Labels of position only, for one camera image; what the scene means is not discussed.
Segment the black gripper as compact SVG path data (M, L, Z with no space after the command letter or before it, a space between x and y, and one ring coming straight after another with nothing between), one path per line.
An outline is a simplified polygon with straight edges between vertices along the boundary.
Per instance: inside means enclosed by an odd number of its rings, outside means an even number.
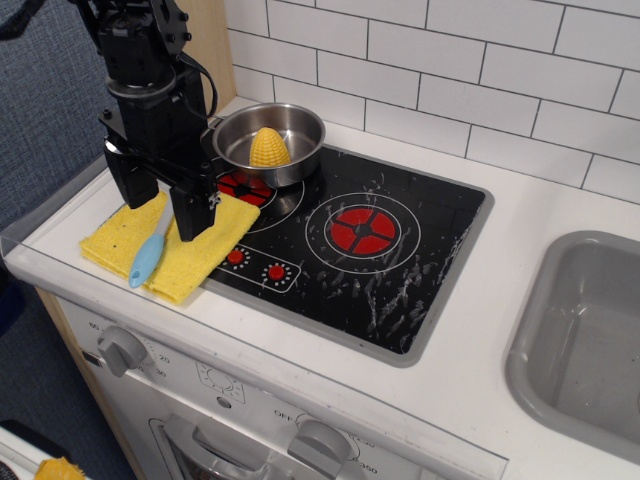
M215 222L218 193L201 148L208 111L198 65L177 64L154 82L128 85L106 79L118 109L103 113L104 154L123 200L137 209L170 186L180 239L190 242Z

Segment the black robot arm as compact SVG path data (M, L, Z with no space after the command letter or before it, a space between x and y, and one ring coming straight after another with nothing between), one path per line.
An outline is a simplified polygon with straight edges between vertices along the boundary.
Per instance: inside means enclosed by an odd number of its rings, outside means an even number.
M173 1L80 1L77 8L117 102L100 115L116 185L132 209L168 185L180 238L191 241L214 224L219 199L201 143L217 101L205 98L210 74L184 51L189 16Z

